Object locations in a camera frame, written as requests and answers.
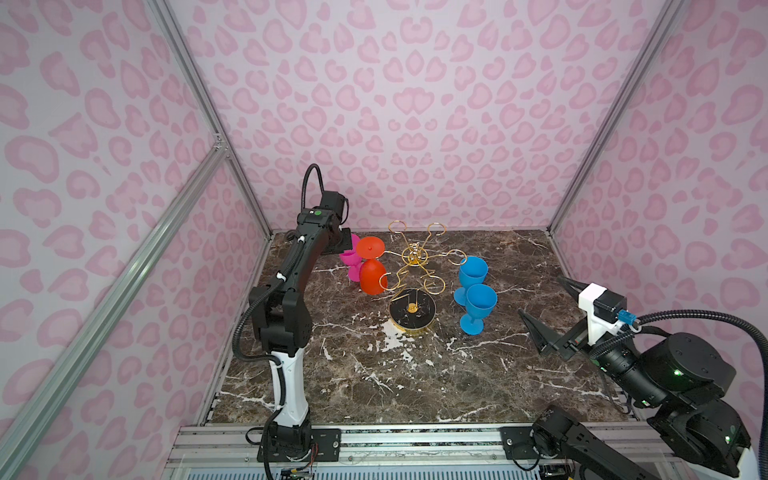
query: round rack base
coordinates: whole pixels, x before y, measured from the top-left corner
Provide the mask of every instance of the round rack base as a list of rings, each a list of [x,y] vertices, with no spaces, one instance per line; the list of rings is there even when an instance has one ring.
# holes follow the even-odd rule
[[[435,300],[424,290],[407,288],[389,302],[389,316],[406,333],[420,333],[435,319]]]

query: brown marble surface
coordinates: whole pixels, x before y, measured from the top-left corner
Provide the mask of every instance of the brown marble surface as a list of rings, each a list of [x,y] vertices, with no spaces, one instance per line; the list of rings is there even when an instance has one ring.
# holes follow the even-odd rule
[[[400,236],[358,232],[368,234],[390,250],[405,248]],[[409,239],[425,236],[413,232]],[[437,240],[427,248],[459,248],[488,262],[485,282],[498,292],[498,305],[485,330],[468,336],[459,327],[464,309],[452,298],[458,267],[445,259],[430,263],[448,284],[435,297],[435,322],[411,337],[389,321],[386,293],[364,294],[338,256],[321,257],[305,292],[314,327],[304,383],[314,423],[529,422],[550,402],[581,421],[626,419],[583,356],[540,357],[518,317],[521,307],[560,333],[578,318],[576,303],[555,282],[561,271],[543,232],[448,232]],[[265,274],[276,271],[287,248],[278,235]],[[388,271],[402,265],[393,255],[381,260]],[[260,351],[248,326],[243,349],[251,347]],[[273,406],[268,365],[233,360],[219,400],[213,422],[264,422]]]

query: wire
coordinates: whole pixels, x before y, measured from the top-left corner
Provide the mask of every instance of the wire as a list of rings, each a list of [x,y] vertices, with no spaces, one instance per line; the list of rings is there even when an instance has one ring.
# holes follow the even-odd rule
[[[349,198],[344,197],[344,204],[346,205],[346,216],[344,217],[344,220],[342,221],[342,225],[346,223],[346,220],[349,218]]]
[[[315,457],[317,457],[318,452],[318,446],[315,442],[310,444],[310,460],[304,465],[303,467],[295,468],[295,472],[301,472],[302,470],[306,470],[310,467],[312,467],[312,464],[315,462]]]
[[[312,170],[317,170],[317,183],[320,184],[320,193],[325,193],[326,189],[323,186],[323,174],[320,173],[320,166],[318,164],[311,164],[304,172],[304,181],[301,183],[301,210],[306,208],[306,184],[310,181],[310,173]]]
[[[568,477],[572,478],[573,475],[576,474],[576,461],[572,458],[568,458],[568,455],[564,455],[565,457],[565,469],[568,473]]]
[[[641,333],[645,333],[647,335],[658,335],[664,338],[669,338],[672,336],[672,334],[669,333],[668,331],[662,330],[659,327],[653,326],[653,325],[644,326],[643,331]]]
[[[757,327],[738,316],[709,310],[666,310],[640,316],[637,318],[637,323],[642,326],[646,323],[661,320],[686,318],[708,319],[729,323],[746,332],[757,344],[757,349],[760,351],[760,358],[763,360],[763,381],[765,385],[768,385],[768,339]],[[606,340],[592,349],[589,358],[596,360],[614,347],[627,342],[632,337],[634,337],[634,333],[627,332]],[[758,453],[757,464],[760,470],[760,478],[768,480],[768,391],[763,392],[763,423],[760,426],[760,447]]]
[[[286,264],[285,268],[283,268],[284,271],[278,272],[280,275],[276,276],[272,280],[273,283],[270,285],[270,288],[267,289],[266,292],[262,293],[248,306],[248,309],[243,312],[243,315],[240,317],[240,321],[237,323],[237,326],[235,326],[234,333],[232,334],[232,353],[234,357],[241,362],[260,362],[261,360],[264,360],[263,356],[261,355],[247,355],[243,353],[242,349],[240,349],[240,339],[243,337],[243,330],[245,329],[245,325],[247,324],[251,313],[253,313],[253,311],[259,305],[262,305],[267,299],[269,299],[272,293],[280,288],[280,286],[282,286],[285,282],[285,279],[291,274],[293,268],[296,265],[296,262],[298,262],[299,257],[301,257],[301,253],[304,251],[304,244],[305,242],[303,240],[296,241],[293,244],[293,255],[290,257],[290,260]]]
[[[523,446],[527,446],[527,445],[528,445],[528,443],[525,443],[525,442],[518,442],[518,443],[513,443],[513,444],[512,444],[512,446],[511,446],[511,448],[512,448],[512,453],[513,453],[513,454],[515,453],[515,447],[516,447],[516,446],[520,446],[520,445],[523,445]],[[538,463],[541,461],[541,453],[540,453],[538,450],[536,451],[536,455],[538,455],[538,456],[536,457],[536,462],[534,462],[534,464],[533,464],[533,465],[531,465],[530,467],[524,467],[524,466],[520,465],[520,464],[518,463],[517,459],[516,459],[514,456],[512,457],[512,461],[515,463],[515,466],[517,466],[517,467],[518,467],[519,469],[521,469],[523,472],[530,472],[530,471],[531,471],[531,470],[533,470],[534,468],[538,467]]]
[[[291,274],[293,271],[293,268],[296,265],[296,262],[301,257],[301,253],[304,250],[304,240],[299,238],[299,240],[293,245],[293,255],[291,255],[290,260],[286,264],[286,266],[283,268],[282,272],[278,272],[278,275],[276,275],[276,279],[273,280],[273,284],[270,285],[270,288],[267,289],[266,292],[262,293],[257,299],[255,299],[248,309],[243,312],[243,315],[240,317],[240,321],[238,322],[237,326],[235,327],[234,333],[232,335],[232,353],[234,357],[241,362],[261,362],[264,360],[269,360],[273,363],[275,363],[275,366],[277,367],[277,379],[280,383],[280,402],[279,406],[275,408],[275,411],[272,412],[272,415],[267,419],[267,421],[264,423],[264,427],[261,432],[261,452],[262,452],[262,460],[264,464],[264,472],[266,473],[267,480],[274,480],[274,477],[272,476],[272,472],[270,471],[270,460],[269,455],[267,452],[268,449],[268,442],[267,439],[269,437],[269,429],[272,425],[272,422],[274,422],[274,419],[277,418],[277,416],[280,414],[280,412],[283,410],[283,406],[286,404],[286,379],[285,374],[283,373],[283,366],[276,356],[274,355],[247,355],[243,353],[243,351],[240,349],[240,339],[243,335],[243,330],[245,329],[245,325],[247,323],[248,318],[250,317],[251,313],[259,306],[262,305],[267,299],[269,299],[270,295],[272,295],[275,290],[277,290],[280,286],[283,285],[285,282],[285,279]],[[249,433],[251,433],[253,429],[248,430],[245,435],[245,439],[248,443],[251,445],[256,445],[253,441],[250,440],[250,437],[248,436]]]
[[[313,443],[311,445],[312,447],[312,459],[310,460],[310,478],[315,476],[315,460],[317,459],[317,454],[320,451],[320,446],[316,443]]]

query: gold wire rack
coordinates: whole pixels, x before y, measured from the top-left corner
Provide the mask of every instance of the gold wire rack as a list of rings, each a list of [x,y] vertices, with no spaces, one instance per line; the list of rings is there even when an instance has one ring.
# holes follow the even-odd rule
[[[442,231],[439,233],[435,233],[432,231],[433,227],[441,227]],[[408,277],[410,276],[411,269],[416,269],[421,275],[419,276],[419,286],[416,287],[417,290],[423,290],[427,292],[429,295],[439,295],[440,293],[443,293],[445,291],[446,283],[445,280],[438,276],[436,274],[436,270],[428,268],[429,260],[434,258],[443,257],[446,258],[447,261],[449,261],[452,265],[460,266],[464,264],[464,262],[467,261],[467,254],[464,253],[464,251],[459,249],[451,249],[448,251],[432,251],[432,254],[429,253],[430,250],[427,250],[427,246],[430,240],[433,238],[435,239],[435,243],[437,243],[437,237],[440,237],[441,235],[445,234],[445,232],[448,231],[448,229],[443,225],[442,223],[433,222],[427,226],[427,237],[421,242],[412,242],[408,240],[408,237],[406,237],[406,231],[408,230],[408,225],[406,222],[402,220],[395,220],[391,222],[387,229],[394,234],[399,234],[402,236],[403,240],[406,243],[406,248],[400,252],[393,252],[391,250],[384,250],[384,253],[389,253],[391,255],[396,255],[400,257],[403,265],[400,267],[397,272],[394,273],[395,277],[397,278],[397,283],[394,286],[387,287],[382,284],[383,279],[385,279],[388,275],[392,274],[390,272],[385,273],[379,278],[379,286],[382,287],[384,290],[388,292],[396,292],[396,294],[393,296],[389,302],[392,303],[396,300],[400,300],[402,298],[401,294],[404,290],[410,290],[409,289],[409,282],[406,281]],[[411,304],[409,306],[409,312],[414,313],[419,308],[416,304]]]

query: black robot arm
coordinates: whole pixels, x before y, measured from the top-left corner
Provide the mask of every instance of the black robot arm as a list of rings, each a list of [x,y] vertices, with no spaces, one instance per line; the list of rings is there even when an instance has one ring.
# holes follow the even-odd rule
[[[643,353],[637,351],[632,340],[638,333],[637,328],[644,323],[663,318],[693,317],[696,312],[703,311],[683,310],[677,316],[658,313],[637,318],[634,322],[634,316],[626,313],[626,297],[599,287],[602,293],[598,290],[600,294],[590,297],[585,304],[582,293],[594,290],[595,284],[587,285],[564,277],[559,277],[558,282],[579,302],[588,317],[559,336],[519,310],[539,353],[557,353],[563,359],[570,359],[579,352],[588,355],[634,399],[635,407],[659,408],[648,423],[660,433],[675,455],[691,464],[738,478],[740,460],[751,447],[750,436],[738,413],[722,400],[736,370],[708,342],[689,333],[669,334],[661,329],[650,329],[647,333],[665,338]],[[590,312],[605,325],[602,330],[605,333],[597,341],[589,340]],[[729,317],[724,321],[744,328],[756,340],[761,352],[764,350],[765,337],[749,323],[722,313],[707,314],[698,318]],[[630,321],[622,324],[622,317]],[[608,329],[610,324],[616,328]]]
[[[317,170],[322,198],[319,206],[305,208],[306,184],[312,170]],[[349,228],[341,228],[345,206],[349,208],[349,201],[339,192],[325,190],[319,167],[310,165],[304,174],[302,210],[296,219],[296,230],[292,232],[295,239],[293,245],[280,269],[267,280],[266,285],[250,291],[250,305],[234,330],[232,351],[236,359],[271,362],[277,405],[262,429],[260,442],[260,454],[269,480],[273,480],[270,458],[275,455],[302,458],[312,443],[310,408],[304,396],[303,375],[304,347],[312,335],[312,317],[304,303],[304,290],[321,255],[352,249]],[[247,355],[240,348],[248,319],[264,355]],[[248,434],[246,440],[257,445]]]
[[[320,255],[352,249],[349,228],[339,227],[345,203],[342,194],[326,190],[318,207],[302,210],[296,219],[296,239],[278,274],[267,285],[251,290],[253,331],[264,352],[294,356],[309,342],[312,318],[304,303],[304,290],[315,262]],[[259,302],[265,293],[266,299]]]
[[[554,405],[547,407],[534,422],[531,441],[540,455],[562,454],[585,465],[603,480],[659,480]]]

